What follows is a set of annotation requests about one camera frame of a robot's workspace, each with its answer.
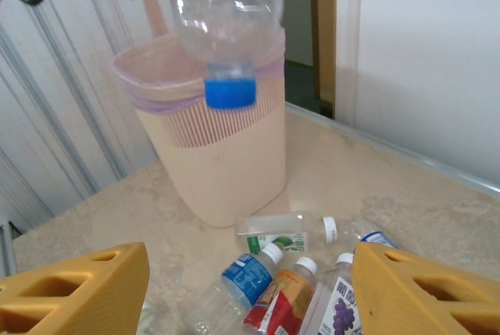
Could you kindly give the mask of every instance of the table surface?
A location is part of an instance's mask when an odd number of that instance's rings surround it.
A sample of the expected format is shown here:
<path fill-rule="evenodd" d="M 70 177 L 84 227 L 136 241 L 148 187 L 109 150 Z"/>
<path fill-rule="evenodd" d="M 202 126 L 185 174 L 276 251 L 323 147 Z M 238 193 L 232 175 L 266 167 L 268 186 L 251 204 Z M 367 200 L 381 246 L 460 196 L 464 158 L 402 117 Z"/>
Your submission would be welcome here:
<path fill-rule="evenodd" d="M 259 214 L 362 214 L 401 248 L 500 279 L 500 199 L 287 112 L 287 186 Z M 178 313 L 239 255 L 182 202 L 160 162 L 14 240 L 20 272 L 130 241 L 148 249 L 148 299 Z M 345 246 L 313 254 L 331 266 Z M 288 256 L 285 263 L 291 263 Z"/>

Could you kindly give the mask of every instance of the red bottle label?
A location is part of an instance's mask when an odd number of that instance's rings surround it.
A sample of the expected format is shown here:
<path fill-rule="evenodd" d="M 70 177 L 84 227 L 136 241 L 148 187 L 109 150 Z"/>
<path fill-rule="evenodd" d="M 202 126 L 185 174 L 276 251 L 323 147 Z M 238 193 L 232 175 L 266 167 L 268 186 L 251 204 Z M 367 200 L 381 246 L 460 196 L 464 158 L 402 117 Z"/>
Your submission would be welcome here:
<path fill-rule="evenodd" d="M 310 284 L 290 270 L 281 270 L 243 323 L 265 335 L 296 335 L 313 297 Z"/>

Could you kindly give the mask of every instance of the blue bottle label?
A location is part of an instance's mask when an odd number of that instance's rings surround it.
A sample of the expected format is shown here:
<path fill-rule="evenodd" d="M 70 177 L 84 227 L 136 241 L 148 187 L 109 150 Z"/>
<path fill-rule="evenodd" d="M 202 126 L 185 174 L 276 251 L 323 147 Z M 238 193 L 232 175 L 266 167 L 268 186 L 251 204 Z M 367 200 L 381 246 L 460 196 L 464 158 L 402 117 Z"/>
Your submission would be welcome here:
<path fill-rule="evenodd" d="M 252 305 L 259 300 L 273 280 L 266 267 L 257 258 L 246 254 L 241 255 L 225 269 L 222 276 L 236 284 Z"/>
<path fill-rule="evenodd" d="M 366 241 L 368 243 L 382 244 L 387 247 L 392 247 L 398 249 L 383 232 L 375 231 L 368 233 L 361 241 Z"/>

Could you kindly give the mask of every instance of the plastic waste bin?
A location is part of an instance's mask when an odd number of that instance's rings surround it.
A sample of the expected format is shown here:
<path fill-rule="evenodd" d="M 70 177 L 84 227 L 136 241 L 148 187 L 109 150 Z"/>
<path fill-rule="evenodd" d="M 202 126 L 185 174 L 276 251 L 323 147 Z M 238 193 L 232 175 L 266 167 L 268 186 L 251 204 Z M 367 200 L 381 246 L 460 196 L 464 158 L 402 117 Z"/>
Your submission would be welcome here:
<path fill-rule="evenodd" d="M 127 89 L 180 196 L 210 226 L 232 226 L 285 185 L 284 32 L 255 63 L 257 102 L 216 111 L 205 103 L 206 65 L 175 34 L 119 54 Z"/>

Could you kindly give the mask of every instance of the purple grape label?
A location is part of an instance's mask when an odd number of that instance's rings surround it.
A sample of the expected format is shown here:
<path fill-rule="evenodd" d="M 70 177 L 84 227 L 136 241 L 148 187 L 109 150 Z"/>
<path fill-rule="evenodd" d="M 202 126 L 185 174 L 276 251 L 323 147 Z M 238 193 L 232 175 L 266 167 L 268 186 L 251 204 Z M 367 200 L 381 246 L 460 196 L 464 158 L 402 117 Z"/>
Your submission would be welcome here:
<path fill-rule="evenodd" d="M 347 280 L 337 278 L 318 335 L 363 335 L 354 290 Z"/>

